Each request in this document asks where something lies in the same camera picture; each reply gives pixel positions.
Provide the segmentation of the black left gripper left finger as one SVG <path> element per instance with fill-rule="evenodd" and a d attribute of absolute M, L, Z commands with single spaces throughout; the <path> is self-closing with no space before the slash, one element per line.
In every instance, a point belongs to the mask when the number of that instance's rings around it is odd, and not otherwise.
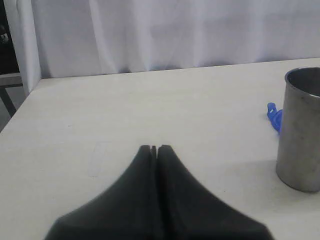
<path fill-rule="evenodd" d="M 142 145 L 107 190 L 56 220 L 47 240 L 158 240 L 156 147 Z"/>

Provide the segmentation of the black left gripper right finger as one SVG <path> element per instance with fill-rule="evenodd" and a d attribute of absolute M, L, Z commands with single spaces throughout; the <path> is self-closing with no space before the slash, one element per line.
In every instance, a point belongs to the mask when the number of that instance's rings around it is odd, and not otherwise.
<path fill-rule="evenodd" d="M 167 240 L 271 240 L 268 228 L 207 190 L 169 145 L 158 149 L 156 180 Z"/>

